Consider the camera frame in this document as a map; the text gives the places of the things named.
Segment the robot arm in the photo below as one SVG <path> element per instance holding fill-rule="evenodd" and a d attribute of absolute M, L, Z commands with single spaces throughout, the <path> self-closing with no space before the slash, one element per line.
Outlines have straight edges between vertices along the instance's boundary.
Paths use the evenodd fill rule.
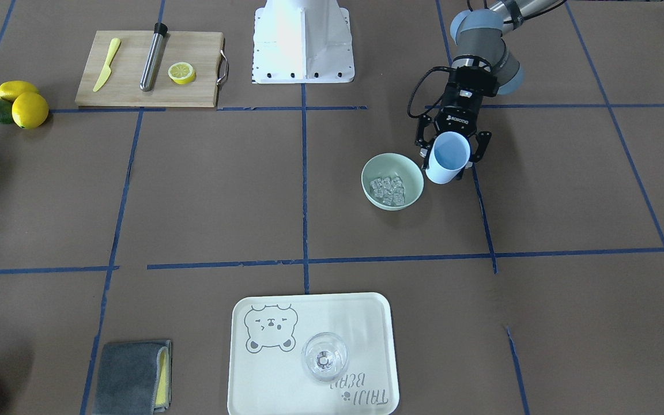
<path fill-rule="evenodd" d="M 408 101 L 408 116 L 417 120 L 414 144 L 421 149 L 422 169 L 434 166 L 434 147 L 445 133 L 458 133 L 465 140 L 474 138 L 477 147 L 468 162 L 482 160 L 492 137 L 490 131 L 477 126 L 483 98 L 511 94 L 525 77 L 524 68 L 508 49 L 504 35 L 563 4 L 564 1 L 496 1 L 456 15 L 450 34 L 458 54 L 449 66 L 429 69 L 417 81 Z M 448 74 L 443 94 L 431 107 L 438 112 L 435 116 L 429 115 L 430 110 L 413 115 L 411 106 L 417 90 L 432 73 Z"/>

